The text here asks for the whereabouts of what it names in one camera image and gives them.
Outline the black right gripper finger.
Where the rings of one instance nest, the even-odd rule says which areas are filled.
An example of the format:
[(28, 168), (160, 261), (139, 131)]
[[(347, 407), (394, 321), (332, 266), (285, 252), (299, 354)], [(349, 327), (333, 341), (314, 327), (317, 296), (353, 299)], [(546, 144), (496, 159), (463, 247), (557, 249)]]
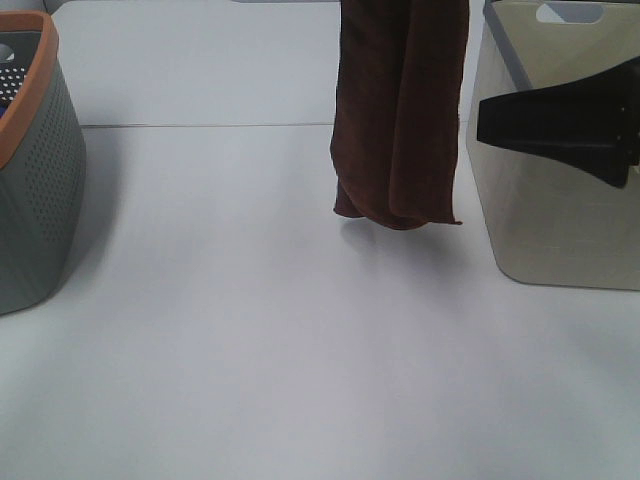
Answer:
[(478, 141), (548, 158), (615, 187), (639, 164), (639, 65), (484, 99)]

